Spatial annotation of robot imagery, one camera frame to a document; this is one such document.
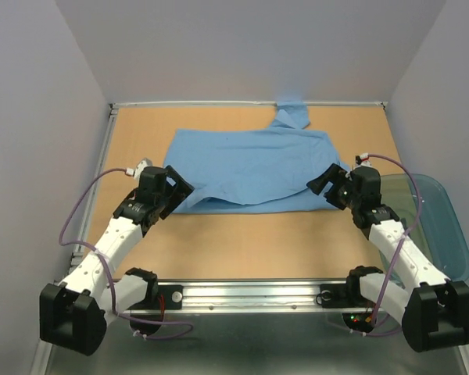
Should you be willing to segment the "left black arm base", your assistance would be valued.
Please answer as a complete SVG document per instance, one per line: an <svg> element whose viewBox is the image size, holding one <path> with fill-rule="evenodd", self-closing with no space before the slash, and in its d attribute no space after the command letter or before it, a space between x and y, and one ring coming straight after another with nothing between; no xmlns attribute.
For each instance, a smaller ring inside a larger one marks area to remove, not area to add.
<svg viewBox="0 0 469 375"><path fill-rule="evenodd" d="M128 310L131 310L132 318L163 322L167 311L182 309L182 292L180 284L159 285L155 282L152 289L146 291L144 299L135 302ZM158 338L156 334L165 331L161 324L129 321L129 326L136 335L144 334L147 338Z"/></svg>

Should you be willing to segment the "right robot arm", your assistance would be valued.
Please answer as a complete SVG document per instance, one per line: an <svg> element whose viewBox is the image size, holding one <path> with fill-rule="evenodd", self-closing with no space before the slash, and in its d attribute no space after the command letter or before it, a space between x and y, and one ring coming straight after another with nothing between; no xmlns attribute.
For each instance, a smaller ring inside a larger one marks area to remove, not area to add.
<svg viewBox="0 0 469 375"><path fill-rule="evenodd" d="M396 212L383 203L381 176L367 160L350 172L332 164L307 187L335 208L350 209L355 226L390 262L387 272L358 266L344 282L323 285L318 305L383 309L415 352L469 344L469 287L438 270L416 246Z"/></svg>

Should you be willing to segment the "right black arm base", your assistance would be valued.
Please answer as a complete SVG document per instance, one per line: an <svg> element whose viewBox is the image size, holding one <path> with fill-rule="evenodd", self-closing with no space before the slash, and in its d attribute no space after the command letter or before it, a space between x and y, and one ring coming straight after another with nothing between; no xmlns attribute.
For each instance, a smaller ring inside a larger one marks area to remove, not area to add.
<svg viewBox="0 0 469 375"><path fill-rule="evenodd" d="M371 319L374 303L350 291L346 283L322 284L315 302L324 309L351 309L342 313L343 324L349 330L361 334L374 330Z"/></svg>

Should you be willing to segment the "blue long sleeve shirt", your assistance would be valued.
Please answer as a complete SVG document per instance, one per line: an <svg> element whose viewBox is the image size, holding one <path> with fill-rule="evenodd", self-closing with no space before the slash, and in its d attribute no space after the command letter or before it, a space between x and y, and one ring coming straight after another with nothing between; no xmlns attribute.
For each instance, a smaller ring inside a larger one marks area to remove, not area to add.
<svg viewBox="0 0 469 375"><path fill-rule="evenodd" d="M279 102L273 121L260 130L177 130L165 163L194 188L177 213L330 209L306 185L344 163L328 134L309 125L305 103Z"/></svg>

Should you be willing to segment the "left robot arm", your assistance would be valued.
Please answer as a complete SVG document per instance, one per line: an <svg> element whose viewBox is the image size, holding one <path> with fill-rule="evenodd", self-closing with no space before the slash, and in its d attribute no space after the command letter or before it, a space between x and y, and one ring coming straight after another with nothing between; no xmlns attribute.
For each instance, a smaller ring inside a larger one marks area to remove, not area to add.
<svg viewBox="0 0 469 375"><path fill-rule="evenodd" d="M194 188L172 166L153 166L148 159L121 171L138 182L136 188L116 207L96 244L75 242L88 255L60 282L47 284L39 297L40 339L82 355L97 351L115 320L126 320L133 335L145 341L155 340L157 330L169 325L152 271L131 268L119 280L113 274Z"/></svg>

